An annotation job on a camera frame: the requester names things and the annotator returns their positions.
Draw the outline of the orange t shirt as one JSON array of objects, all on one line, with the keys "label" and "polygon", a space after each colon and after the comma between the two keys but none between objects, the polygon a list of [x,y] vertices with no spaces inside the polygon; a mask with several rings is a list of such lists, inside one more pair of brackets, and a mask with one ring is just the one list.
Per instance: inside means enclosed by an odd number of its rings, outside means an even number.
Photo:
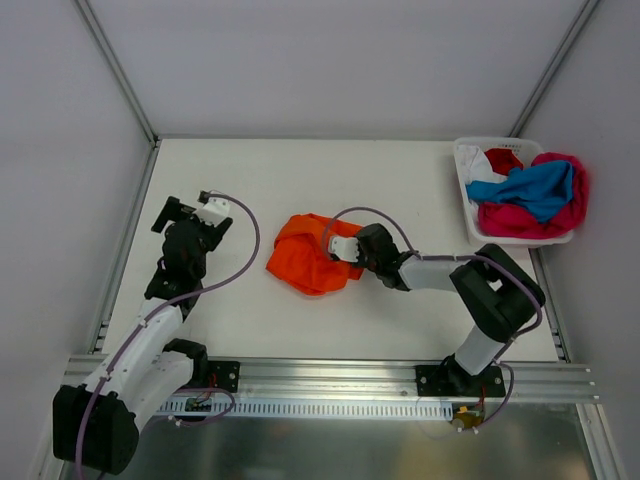
[{"label": "orange t shirt", "polygon": [[322,234],[330,219],[308,213],[293,215],[274,240],[266,270],[307,296],[323,296],[358,281],[364,270],[344,261],[330,260],[322,247]]}]

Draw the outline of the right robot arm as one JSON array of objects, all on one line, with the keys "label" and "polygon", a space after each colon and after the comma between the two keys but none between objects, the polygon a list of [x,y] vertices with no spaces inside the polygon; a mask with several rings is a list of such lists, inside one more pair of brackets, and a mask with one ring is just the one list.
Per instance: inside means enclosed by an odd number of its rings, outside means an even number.
[{"label": "right robot arm", "polygon": [[542,320],[546,297],[539,285],[495,244],[472,255],[424,256],[402,252],[381,224],[355,235],[355,265],[371,271],[388,288],[452,291],[459,295],[474,325],[460,347],[437,365],[415,367],[420,397],[505,398],[497,360]]}]

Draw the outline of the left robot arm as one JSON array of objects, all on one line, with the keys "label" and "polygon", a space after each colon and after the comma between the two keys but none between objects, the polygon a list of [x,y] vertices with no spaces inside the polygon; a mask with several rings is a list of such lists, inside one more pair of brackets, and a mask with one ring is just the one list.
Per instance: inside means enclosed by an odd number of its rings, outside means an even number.
[{"label": "left robot arm", "polygon": [[206,347],[175,336],[202,293],[208,253],[232,224],[228,200],[201,202],[192,208],[167,199],[152,227],[164,236],[162,255],[132,327],[79,385],[63,385],[56,393],[52,450],[57,459],[117,475],[169,396],[182,387],[209,386]]}]

